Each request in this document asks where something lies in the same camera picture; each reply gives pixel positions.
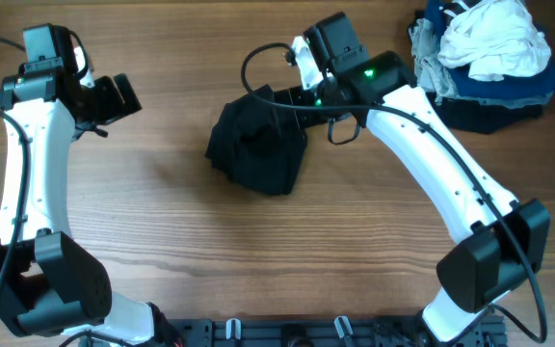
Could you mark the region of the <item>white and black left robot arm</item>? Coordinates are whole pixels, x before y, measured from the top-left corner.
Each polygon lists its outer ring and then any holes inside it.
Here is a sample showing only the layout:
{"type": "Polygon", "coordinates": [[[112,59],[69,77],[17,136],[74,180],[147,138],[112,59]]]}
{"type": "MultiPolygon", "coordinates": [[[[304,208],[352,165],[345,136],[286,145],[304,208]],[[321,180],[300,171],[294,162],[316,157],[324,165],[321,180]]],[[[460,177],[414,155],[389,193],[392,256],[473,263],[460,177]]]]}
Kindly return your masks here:
{"type": "Polygon", "coordinates": [[[69,149],[83,134],[137,113],[128,78],[94,78],[78,35],[42,24],[23,32],[26,61],[0,88],[7,161],[0,207],[0,323],[13,335],[82,346],[179,346],[152,303],[116,293],[105,267],[72,237],[69,149]]]}

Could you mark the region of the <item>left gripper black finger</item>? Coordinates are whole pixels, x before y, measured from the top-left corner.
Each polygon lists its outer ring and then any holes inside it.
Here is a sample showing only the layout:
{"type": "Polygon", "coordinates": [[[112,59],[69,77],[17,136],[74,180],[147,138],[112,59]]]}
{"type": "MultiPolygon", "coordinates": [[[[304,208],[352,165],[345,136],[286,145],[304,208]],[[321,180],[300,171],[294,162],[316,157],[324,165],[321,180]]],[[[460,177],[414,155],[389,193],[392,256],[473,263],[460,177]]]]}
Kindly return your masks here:
{"type": "Polygon", "coordinates": [[[121,73],[114,77],[115,84],[119,89],[122,99],[122,114],[129,116],[142,110],[142,105],[132,88],[132,85],[126,74],[121,73]]]}
{"type": "Polygon", "coordinates": [[[113,79],[103,76],[92,89],[97,120],[114,120],[122,114],[122,99],[113,79]]]}

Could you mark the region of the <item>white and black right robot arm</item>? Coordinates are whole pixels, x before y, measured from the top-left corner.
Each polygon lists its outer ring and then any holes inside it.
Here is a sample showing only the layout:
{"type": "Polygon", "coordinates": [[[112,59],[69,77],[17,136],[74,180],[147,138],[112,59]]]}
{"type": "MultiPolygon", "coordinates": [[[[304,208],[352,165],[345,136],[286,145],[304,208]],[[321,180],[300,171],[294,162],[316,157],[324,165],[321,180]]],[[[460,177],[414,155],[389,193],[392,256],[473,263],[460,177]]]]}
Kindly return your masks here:
{"type": "Polygon", "coordinates": [[[284,45],[303,93],[290,109],[328,123],[352,116],[404,164],[446,224],[454,246],[436,266],[439,292],[420,315],[419,339],[456,344],[523,284],[547,323],[537,273],[550,229],[538,200],[519,201],[468,154],[392,51],[371,56],[336,13],[284,45]]]}

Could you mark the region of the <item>black t-shirt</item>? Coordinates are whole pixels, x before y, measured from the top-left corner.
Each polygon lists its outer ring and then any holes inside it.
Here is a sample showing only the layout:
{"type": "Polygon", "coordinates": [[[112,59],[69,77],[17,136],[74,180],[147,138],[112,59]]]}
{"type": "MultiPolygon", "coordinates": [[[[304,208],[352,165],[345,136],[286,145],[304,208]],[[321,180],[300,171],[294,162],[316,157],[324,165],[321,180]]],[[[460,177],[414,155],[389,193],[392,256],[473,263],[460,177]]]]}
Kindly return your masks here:
{"type": "Polygon", "coordinates": [[[294,111],[272,108],[246,94],[225,105],[205,157],[245,188],[270,196],[293,191],[307,148],[294,111]]]}

